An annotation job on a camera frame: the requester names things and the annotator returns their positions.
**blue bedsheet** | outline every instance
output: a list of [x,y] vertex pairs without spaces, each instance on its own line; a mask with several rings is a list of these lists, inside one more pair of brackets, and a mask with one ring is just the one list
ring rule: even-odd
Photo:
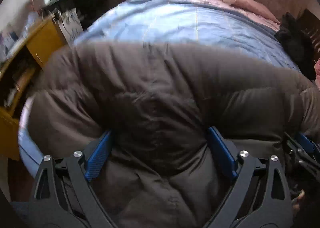
[[134,42],[196,42],[240,50],[279,67],[298,66],[271,28],[236,11],[176,0],[128,0],[98,19],[75,44],[103,38]]

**yellow cabinet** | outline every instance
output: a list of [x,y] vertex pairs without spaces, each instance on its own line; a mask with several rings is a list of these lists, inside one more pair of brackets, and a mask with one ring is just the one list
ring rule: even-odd
[[52,20],[27,42],[28,50],[41,67],[48,62],[54,51],[64,45],[63,38]]
[[11,118],[0,108],[0,154],[5,157],[19,160],[18,129],[19,122]]

